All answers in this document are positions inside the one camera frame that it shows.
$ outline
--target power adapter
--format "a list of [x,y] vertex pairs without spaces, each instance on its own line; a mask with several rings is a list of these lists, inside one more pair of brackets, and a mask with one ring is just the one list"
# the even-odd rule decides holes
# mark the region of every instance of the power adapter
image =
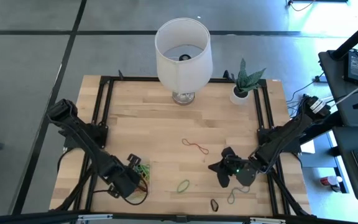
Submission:
[[358,85],[358,55],[355,52],[348,52],[344,62],[346,72],[343,79]]

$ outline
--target rubber band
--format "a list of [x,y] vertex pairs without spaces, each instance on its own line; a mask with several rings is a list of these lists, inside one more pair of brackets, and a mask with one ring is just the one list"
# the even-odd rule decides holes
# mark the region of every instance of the rubber band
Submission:
[[217,212],[219,209],[219,204],[215,201],[215,199],[211,199],[211,208],[214,212]]
[[150,164],[142,165],[139,164],[134,167],[134,170],[141,175],[146,181],[150,180]]
[[204,147],[201,147],[199,146],[198,144],[196,143],[190,143],[189,141],[187,141],[187,139],[182,139],[181,140],[181,143],[184,144],[185,146],[197,146],[198,149],[205,155],[208,155],[209,154],[209,150],[204,148]]
[[[179,188],[180,188],[180,186],[182,186],[184,183],[187,183],[187,186],[184,188],[184,189],[181,189],[181,190],[179,190]],[[183,193],[185,190],[187,190],[187,188],[190,186],[190,181],[188,180],[188,179],[186,179],[186,180],[184,180],[184,181],[182,181],[182,182],[180,182],[180,184],[178,185],[178,187],[177,187],[177,193]]]
[[240,191],[240,192],[242,192],[242,193],[248,193],[250,187],[248,187],[247,190],[243,190],[244,187],[245,187],[245,186],[242,186],[241,188],[234,187],[233,189],[231,189],[231,192],[230,192],[229,196],[227,197],[227,202],[228,202],[229,204],[231,204],[231,205],[234,204],[234,201],[236,200],[236,198],[235,198],[235,196],[234,196],[233,191],[235,191],[235,190],[238,190],[238,191]]

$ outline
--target black floor line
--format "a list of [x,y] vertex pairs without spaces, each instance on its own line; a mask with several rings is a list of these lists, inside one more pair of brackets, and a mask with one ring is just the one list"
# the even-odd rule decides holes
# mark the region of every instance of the black floor line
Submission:
[[71,30],[0,30],[0,35],[70,35]]
[[[73,30],[72,30],[73,32],[78,30],[82,15],[84,13],[85,6],[86,6],[86,0],[82,0],[81,4],[80,4],[80,8],[78,10],[77,17],[74,22],[74,26],[73,26]],[[45,116],[46,110],[47,110],[47,108],[54,105],[56,102],[56,99],[57,99],[57,96],[59,93],[59,89],[62,84],[63,77],[64,77],[64,74],[65,74],[65,71],[67,68],[68,59],[70,58],[71,50],[73,49],[75,37],[76,37],[76,35],[72,34],[70,36],[70,38],[68,39],[66,50],[63,55],[62,63],[61,63],[59,72],[57,74],[55,84],[52,87],[52,90],[51,90],[51,93],[50,93],[50,96],[49,96],[49,99],[47,102],[47,107],[46,107],[44,114],[42,116],[43,119],[42,119],[41,124],[38,128],[38,131],[36,134],[36,139],[33,142],[32,149],[30,151],[30,157],[29,157],[27,166],[25,168],[24,175],[21,178],[21,182],[20,182],[19,188],[17,190],[17,192],[18,192],[17,196],[14,197],[14,201],[12,202],[12,214],[13,215],[18,215],[18,214],[22,213],[25,199],[27,197],[27,193],[30,188],[30,184],[31,184],[34,172],[35,172],[35,168],[37,167],[38,159],[39,159],[41,149],[42,149],[42,144],[44,143],[45,135],[47,133],[47,129],[48,129],[48,125],[49,125],[49,121]]]
[[[0,35],[155,35],[156,30],[0,30]],[[210,30],[211,35],[348,38],[348,35],[314,34],[302,31]]]

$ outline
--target green rubber band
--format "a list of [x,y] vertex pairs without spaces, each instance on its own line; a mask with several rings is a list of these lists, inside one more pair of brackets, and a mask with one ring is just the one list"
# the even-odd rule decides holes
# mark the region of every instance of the green rubber band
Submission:
[[[180,188],[180,186],[182,186],[184,183],[186,183],[187,182],[187,186],[184,188],[184,189],[182,189],[182,190],[179,190],[179,188]],[[190,181],[188,180],[188,179],[186,179],[186,180],[184,180],[184,181],[182,181],[182,182],[180,182],[180,184],[178,185],[178,188],[177,188],[177,193],[183,193],[185,190],[187,190],[187,188],[190,186]]]

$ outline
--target white pot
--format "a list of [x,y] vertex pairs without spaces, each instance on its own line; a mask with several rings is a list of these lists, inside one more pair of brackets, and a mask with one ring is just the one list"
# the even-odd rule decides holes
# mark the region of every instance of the white pot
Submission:
[[232,103],[234,103],[235,105],[243,105],[243,104],[245,104],[246,101],[247,101],[247,99],[248,99],[249,92],[248,92],[248,95],[247,95],[246,97],[243,97],[243,98],[238,97],[238,96],[236,96],[236,94],[234,94],[234,88],[235,88],[235,87],[236,87],[236,86],[234,85],[234,86],[233,86],[233,89],[232,89],[232,91],[231,91],[230,101],[231,101]]

